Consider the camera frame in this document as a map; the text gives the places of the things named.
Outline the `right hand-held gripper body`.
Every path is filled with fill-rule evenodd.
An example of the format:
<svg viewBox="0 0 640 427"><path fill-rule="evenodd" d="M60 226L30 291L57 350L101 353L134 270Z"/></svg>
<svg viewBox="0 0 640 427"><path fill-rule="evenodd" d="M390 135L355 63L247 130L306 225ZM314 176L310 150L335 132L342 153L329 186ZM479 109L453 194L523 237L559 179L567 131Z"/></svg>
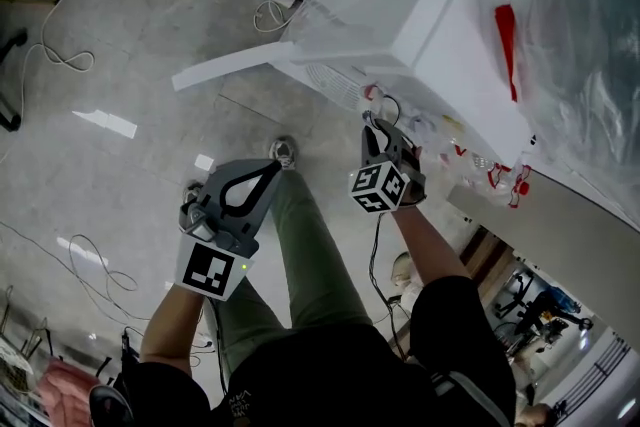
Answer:
<svg viewBox="0 0 640 427"><path fill-rule="evenodd" d="M402 136L402 145L406 141ZM400 160L362 164L349 175L349 196L367 213L382 214L400 209L408 177L400 170Z"/></svg>

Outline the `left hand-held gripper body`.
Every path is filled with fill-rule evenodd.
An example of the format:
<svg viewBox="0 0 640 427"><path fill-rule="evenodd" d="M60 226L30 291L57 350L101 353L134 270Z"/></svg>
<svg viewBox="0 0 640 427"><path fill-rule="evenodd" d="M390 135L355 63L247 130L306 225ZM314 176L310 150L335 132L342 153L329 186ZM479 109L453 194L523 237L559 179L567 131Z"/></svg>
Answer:
<svg viewBox="0 0 640 427"><path fill-rule="evenodd" d="M181 238L175 283L226 301L253 265L251 258L259 249L256 234L269 211L283 170L257 215L236 218L225 214L219 204L221 166L205 182L194 182L185 191L179 211Z"/></svg>

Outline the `person's right hand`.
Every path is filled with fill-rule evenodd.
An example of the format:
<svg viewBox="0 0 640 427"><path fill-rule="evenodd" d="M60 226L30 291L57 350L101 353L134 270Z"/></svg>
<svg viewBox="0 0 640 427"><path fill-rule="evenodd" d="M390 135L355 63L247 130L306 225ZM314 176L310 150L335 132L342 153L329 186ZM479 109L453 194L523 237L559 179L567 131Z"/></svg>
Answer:
<svg viewBox="0 0 640 427"><path fill-rule="evenodd" d="M400 153L400 170L408 177L408 183L400 201L401 208L416 206L426 198L425 175L421 171L421 147L403 142Z"/></svg>

